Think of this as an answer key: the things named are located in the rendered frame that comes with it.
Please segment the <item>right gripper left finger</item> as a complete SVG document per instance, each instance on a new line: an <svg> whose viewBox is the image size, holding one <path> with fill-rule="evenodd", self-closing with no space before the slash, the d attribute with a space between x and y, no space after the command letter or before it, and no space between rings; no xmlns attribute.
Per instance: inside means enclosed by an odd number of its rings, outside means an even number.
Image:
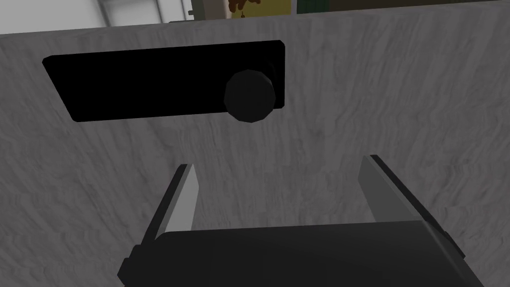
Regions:
<svg viewBox="0 0 510 287"><path fill-rule="evenodd" d="M179 165L142 241L152 242L167 232L190 231L198 192L199 183L194 165Z"/></svg>

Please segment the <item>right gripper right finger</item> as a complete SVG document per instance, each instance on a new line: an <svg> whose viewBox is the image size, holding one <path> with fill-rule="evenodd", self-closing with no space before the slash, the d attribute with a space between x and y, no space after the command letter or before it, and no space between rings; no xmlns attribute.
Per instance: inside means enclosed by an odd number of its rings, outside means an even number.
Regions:
<svg viewBox="0 0 510 287"><path fill-rule="evenodd" d="M431 213L376 154L363 156L358 183L375 221L425 221L465 258L465 254Z"/></svg>

